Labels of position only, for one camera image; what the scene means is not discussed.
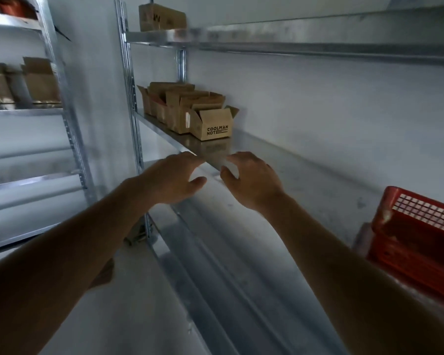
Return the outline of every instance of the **red crate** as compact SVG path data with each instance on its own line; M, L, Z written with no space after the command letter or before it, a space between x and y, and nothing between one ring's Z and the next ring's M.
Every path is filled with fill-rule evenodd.
M387 187L369 258L444 296L444 203Z

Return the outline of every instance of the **left hand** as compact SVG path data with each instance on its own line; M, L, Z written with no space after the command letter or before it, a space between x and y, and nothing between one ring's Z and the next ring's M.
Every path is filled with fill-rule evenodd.
M137 196L145 208L158 203L177 203L191 197L207 181L198 177L191 182L189 177L205 160L190 152L182 152L159 160L141 175L124 181L129 194Z

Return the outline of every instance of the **right hand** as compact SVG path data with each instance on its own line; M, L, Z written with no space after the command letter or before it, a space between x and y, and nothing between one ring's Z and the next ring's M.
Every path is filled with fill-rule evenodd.
M227 156L227 160L237 166L239 178L225 166L221 178L240 204L261 213L272 200L284 195L275 171L253 153L237 152Z

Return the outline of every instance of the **metal shelving unit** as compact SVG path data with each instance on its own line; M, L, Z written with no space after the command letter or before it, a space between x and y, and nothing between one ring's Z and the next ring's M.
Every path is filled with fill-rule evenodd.
M149 165L143 161L141 124L210 165L202 166L212 176L205 197L160 204L147 216L150 247L210 351L346 354L328 320L320 320L325 315L313 310L320 306L308 286L294 290L294 283L280 280L274 291L267 285L266 264L276 269L277 280L290 279L298 270L278 268L289 256L282 250L270 249L265 258L250 253L253 245L244 243L244 237L253 234L244 231L245 223L231 225L236 222L231 218L233 198L220 186L219 170L227 154L254 152L273 167L303 208L348 245L375 213L381 192L237 129L231 138L204 142L170 131L138 111L131 46L174 48L180 82L187 79L187 49L444 65L444 7L151 32L130 32L125 4L116 0L115 8L137 171Z
M6 110L0 109L0 117L4 116L18 116L18 117L35 117L35 116L62 116L62 120L66 129L66 133L69 139L69 145L73 153L73 158L76 164L76 169L70 169L68 172L62 172L57 174L41 175L39 177L33 177L29 179L20 179L5 184L0 184L0 191L13 187L22 187L30 184L35 184L39 182L46 182L52 179L58 178L78 178L80 187L70 187L67 190L61 190L57 192L51 192L47 195L38 195L35 197L28 197L27 199L15 200L9 202L8 204L0 204L0 210L9 207L19 207L26 204L50 199L53 197L59 197L65 194L71 194L77 190L81 190L85 196L85 203L87 205L95 202L95 189L90 173L89 162L87 155L84 151L84 145L82 140L82 135L80 133L79 126L77 124L76 113L74 110L74 105L71 100L71 93L69 90L69 85L66 79L64 65L62 63L61 55L59 53L58 40L53 24L53 19L51 17L51 11L49 9L48 0L28 0L36 10L38 20L31 20L20 17L13 17L8 15L0 14L0 27L6 27L17 30L25 30L31 32L39 32L41 39L44 43L44 49L47 58L50 60L54 76L56 77L59 84L61 105L36 105L34 108L30 109L13 109ZM72 213L76 213L83 210L85 206L83 204L76 205L76 209ZM66 220L68 217L72 216L68 211L66 214L54 214L52 219L47 220L48 224L43 224L42 221L37 219L36 229L26 229L21 232L19 229L13 228L10 234L1 234L0 246L11 244L15 241L29 238L36 234L40 234L59 222Z

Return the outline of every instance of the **forearm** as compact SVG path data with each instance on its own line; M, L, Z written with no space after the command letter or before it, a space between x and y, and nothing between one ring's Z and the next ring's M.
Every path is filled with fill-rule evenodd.
M118 188L0 261L0 354L41 350L141 212Z
M444 354L444 325L288 196L262 207L353 355Z

